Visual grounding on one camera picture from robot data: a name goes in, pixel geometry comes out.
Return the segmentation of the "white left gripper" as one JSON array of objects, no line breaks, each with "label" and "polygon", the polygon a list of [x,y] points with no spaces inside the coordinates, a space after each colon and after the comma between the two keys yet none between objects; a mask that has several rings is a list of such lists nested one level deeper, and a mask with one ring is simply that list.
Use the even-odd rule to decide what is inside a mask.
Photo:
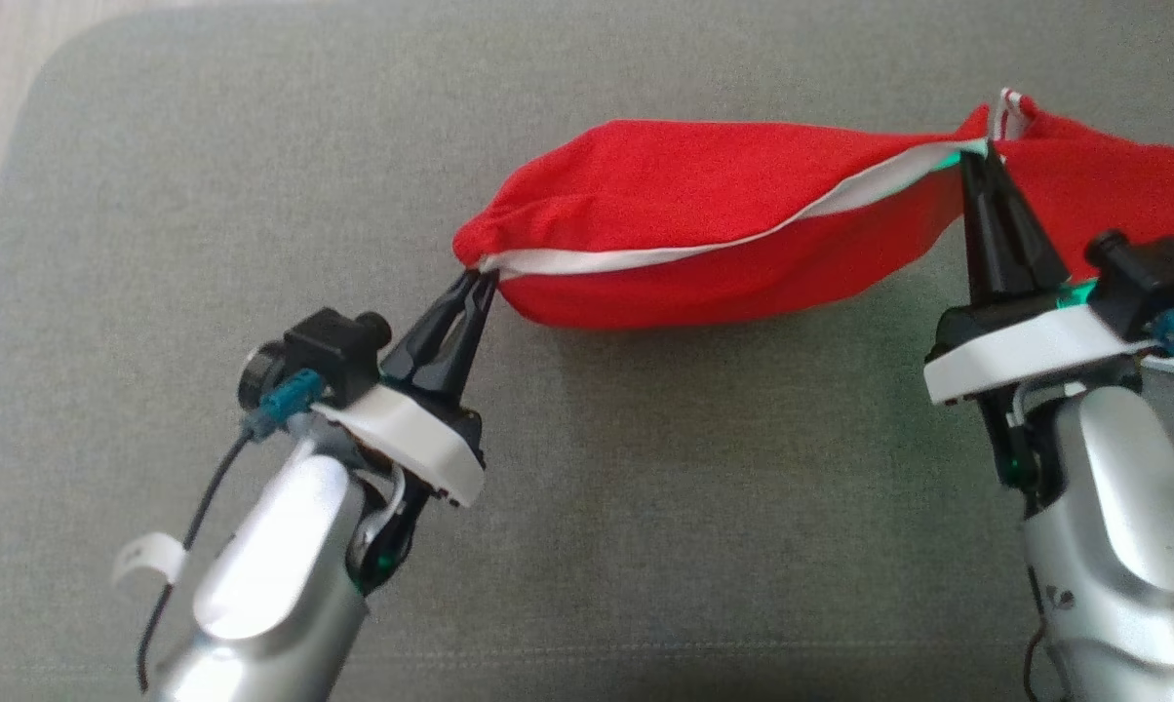
[{"label": "white left gripper", "polygon": [[[380,364],[386,379],[414,379],[421,369],[421,390],[459,397],[474,367],[483,333],[499,283],[497,272],[465,271],[440,293],[409,332],[394,342]],[[364,470],[366,457],[377,454],[405,468],[436,497],[468,507],[485,484],[483,459],[465,437],[424,409],[412,394],[382,383],[342,409],[333,374],[319,370],[324,399],[312,405],[323,417],[331,439],[318,452],[332,457],[345,471]]]}]

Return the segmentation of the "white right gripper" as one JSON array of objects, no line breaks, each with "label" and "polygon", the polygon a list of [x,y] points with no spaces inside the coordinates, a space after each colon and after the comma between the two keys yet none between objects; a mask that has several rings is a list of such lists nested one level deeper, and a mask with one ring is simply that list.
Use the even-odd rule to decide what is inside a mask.
[{"label": "white right gripper", "polygon": [[[991,142],[959,160],[971,305],[947,308],[924,363],[931,404],[947,405],[1158,346],[1127,339],[1089,302],[1055,292],[1070,268]],[[1028,296],[998,302],[1006,296]]]}]

